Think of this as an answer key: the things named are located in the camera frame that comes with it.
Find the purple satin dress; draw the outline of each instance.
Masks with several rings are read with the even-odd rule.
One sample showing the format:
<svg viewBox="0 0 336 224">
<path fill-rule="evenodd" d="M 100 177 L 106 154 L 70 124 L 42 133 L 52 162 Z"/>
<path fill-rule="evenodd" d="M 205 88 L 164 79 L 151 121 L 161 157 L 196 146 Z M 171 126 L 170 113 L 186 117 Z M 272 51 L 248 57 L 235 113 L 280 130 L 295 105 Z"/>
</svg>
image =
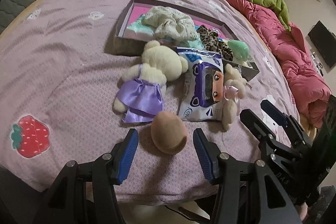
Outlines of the purple satin dress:
<svg viewBox="0 0 336 224">
<path fill-rule="evenodd" d="M 127 123 L 151 122 L 164 109 L 159 84 L 136 78 L 123 83 L 117 98 L 128 106 L 123 119 Z"/>
</svg>

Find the teddy bear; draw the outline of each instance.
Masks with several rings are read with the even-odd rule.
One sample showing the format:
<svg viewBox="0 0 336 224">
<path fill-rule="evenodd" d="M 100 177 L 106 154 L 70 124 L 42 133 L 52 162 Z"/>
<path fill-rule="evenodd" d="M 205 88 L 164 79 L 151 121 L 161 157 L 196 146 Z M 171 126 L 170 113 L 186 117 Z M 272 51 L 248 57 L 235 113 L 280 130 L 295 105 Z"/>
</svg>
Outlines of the teddy bear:
<svg viewBox="0 0 336 224">
<path fill-rule="evenodd" d="M 238 113 L 239 99 L 246 95 L 246 79 L 230 64 L 226 64 L 224 73 L 224 93 L 222 125 L 228 131 Z"/>
<path fill-rule="evenodd" d="M 124 113 L 124 122 L 151 122 L 164 110 L 167 81 L 174 81 L 188 70 L 188 61 L 156 40 L 149 41 L 142 53 L 142 64 L 125 71 L 123 85 L 113 109 Z"/>
</svg>

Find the white cartoon appliqué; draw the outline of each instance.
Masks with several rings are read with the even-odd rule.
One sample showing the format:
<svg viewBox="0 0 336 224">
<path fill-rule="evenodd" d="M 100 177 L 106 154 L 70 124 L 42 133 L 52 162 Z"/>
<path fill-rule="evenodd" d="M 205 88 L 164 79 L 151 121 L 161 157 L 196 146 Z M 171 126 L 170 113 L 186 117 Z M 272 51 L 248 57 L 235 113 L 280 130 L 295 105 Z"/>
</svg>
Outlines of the white cartoon appliqué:
<svg viewBox="0 0 336 224">
<path fill-rule="evenodd" d="M 267 57 L 264 56 L 263 61 L 266 63 L 266 66 L 275 74 L 275 69 L 271 66 L 270 62 L 268 61 Z"/>
<path fill-rule="evenodd" d="M 266 98 L 262 99 L 261 101 L 263 101 L 263 100 L 268 100 L 273 105 L 275 105 L 275 103 L 276 103 L 275 99 L 273 98 L 273 96 L 271 94 L 267 95 Z M 264 122 L 265 125 L 268 126 L 269 129 L 272 130 L 272 132 L 276 136 L 276 140 L 279 141 L 278 124 L 270 116 L 268 116 L 265 111 L 261 110 L 261 112 L 262 112 L 262 116 L 263 116 L 262 121 Z"/>
<path fill-rule="evenodd" d="M 37 9 L 35 10 L 34 12 L 32 12 L 28 17 L 27 19 L 36 19 L 41 13 L 41 8 L 40 9 Z"/>
<path fill-rule="evenodd" d="M 208 0 L 208 4 L 211 8 L 221 12 L 221 13 L 224 13 L 224 9 L 222 7 L 220 7 L 217 3 L 213 2 L 212 0 Z"/>
<path fill-rule="evenodd" d="M 101 12 L 91 12 L 90 15 L 89 15 L 89 18 L 90 19 L 93 19 L 93 20 L 98 20 L 102 17 L 104 17 L 105 14 L 101 13 Z"/>
</svg>

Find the folded clothes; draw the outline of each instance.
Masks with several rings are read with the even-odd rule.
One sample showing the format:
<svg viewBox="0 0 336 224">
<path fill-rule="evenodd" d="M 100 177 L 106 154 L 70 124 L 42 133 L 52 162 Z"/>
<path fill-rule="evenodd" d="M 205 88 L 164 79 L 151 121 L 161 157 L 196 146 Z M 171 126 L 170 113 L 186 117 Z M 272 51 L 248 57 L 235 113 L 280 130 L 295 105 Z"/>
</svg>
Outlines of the folded clothes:
<svg viewBox="0 0 336 224">
<path fill-rule="evenodd" d="M 142 23 L 156 27 L 154 36 L 158 39 L 171 37 L 177 41 L 193 41 L 198 37 L 191 17 L 171 7 L 153 6 Z"/>
<path fill-rule="evenodd" d="M 225 42 L 218 40 L 218 33 L 210 30 L 208 27 L 201 25 L 197 32 L 201 37 L 203 46 L 207 51 L 219 52 L 222 58 L 233 61 L 233 54 L 231 49 Z"/>
</svg>

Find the floor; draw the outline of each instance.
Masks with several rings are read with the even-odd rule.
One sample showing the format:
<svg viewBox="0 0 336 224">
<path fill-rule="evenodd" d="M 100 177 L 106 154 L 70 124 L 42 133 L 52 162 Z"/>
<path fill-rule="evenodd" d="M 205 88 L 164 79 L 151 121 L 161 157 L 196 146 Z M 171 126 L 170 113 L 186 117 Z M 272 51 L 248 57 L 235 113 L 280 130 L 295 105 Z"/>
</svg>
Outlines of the floor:
<svg viewBox="0 0 336 224">
<path fill-rule="evenodd" d="M 180 206 L 197 213 L 203 217 L 209 218 L 209 215 L 201 210 L 195 202 L 181 203 Z M 177 205 L 169 206 L 177 210 Z M 127 224 L 193 224 L 177 213 L 168 210 L 164 206 L 144 206 L 133 204 L 119 204 L 122 216 Z"/>
</svg>

